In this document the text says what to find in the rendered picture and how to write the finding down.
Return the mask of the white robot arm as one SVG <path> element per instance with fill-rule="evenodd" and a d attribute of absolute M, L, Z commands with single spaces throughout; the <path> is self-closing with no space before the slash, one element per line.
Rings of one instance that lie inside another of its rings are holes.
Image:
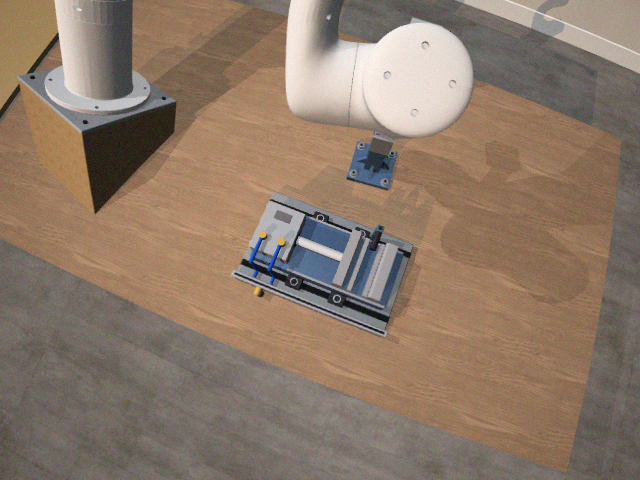
<path fill-rule="evenodd" d="M 429 137 L 453 125 L 474 89 L 473 63 L 457 36 L 412 17 L 378 43 L 343 41 L 343 2 L 291 0 L 286 96 L 292 113 L 394 139 Z M 132 71 L 133 0 L 55 0 L 55 8 L 63 65 L 45 79 L 48 96 L 91 115 L 146 104 L 150 85 Z"/>

